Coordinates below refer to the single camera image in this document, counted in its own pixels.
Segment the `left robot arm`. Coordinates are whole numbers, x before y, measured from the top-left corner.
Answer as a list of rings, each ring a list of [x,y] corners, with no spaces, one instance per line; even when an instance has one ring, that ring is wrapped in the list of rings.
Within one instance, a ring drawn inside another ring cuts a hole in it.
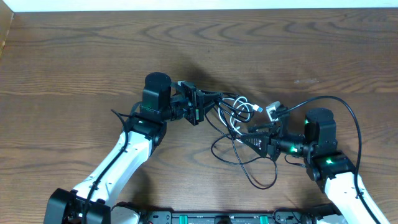
[[[148,74],[142,100],[129,114],[116,113],[123,128],[113,149],[72,190],[57,189],[50,196],[44,223],[139,223],[139,211],[117,205],[122,189],[160,145],[167,122],[185,118],[195,126],[222,95],[191,82],[174,83],[165,73]]]

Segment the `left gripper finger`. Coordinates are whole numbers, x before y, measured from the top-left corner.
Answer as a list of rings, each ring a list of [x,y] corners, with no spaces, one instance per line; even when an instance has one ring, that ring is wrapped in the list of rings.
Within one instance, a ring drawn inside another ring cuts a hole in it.
[[[206,115],[212,108],[215,107],[215,105],[216,105],[216,101],[214,101],[214,100],[204,103],[203,115]]]
[[[219,91],[200,90],[200,92],[201,92],[200,98],[204,103],[209,103],[223,96],[222,92]]]

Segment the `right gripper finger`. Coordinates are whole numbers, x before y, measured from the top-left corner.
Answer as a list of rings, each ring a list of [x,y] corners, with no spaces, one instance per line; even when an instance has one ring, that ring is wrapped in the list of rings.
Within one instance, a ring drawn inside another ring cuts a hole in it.
[[[270,143],[269,134],[267,132],[244,134],[241,136],[240,140],[260,157],[267,157],[268,145]]]
[[[265,123],[261,125],[255,125],[248,127],[248,133],[259,133],[259,132],[267,132],[267,133],[276,133],[280,129],[280,125],[276,122]]]

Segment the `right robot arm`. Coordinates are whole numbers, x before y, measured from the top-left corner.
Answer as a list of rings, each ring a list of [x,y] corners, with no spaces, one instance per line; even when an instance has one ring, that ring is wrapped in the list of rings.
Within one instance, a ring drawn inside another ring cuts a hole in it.
[[[338,150],[336,122],[326,108],[309,110],[304,132],[288,131],[289,114],[269,113],[272,122],[251,129],[241,141],[261,157],[276,161],[280,154],[301,157],[309,178],[328,197],[335,208],[331,215],[346,223],[387,223],[388,220],[355,174],[353,162]]]

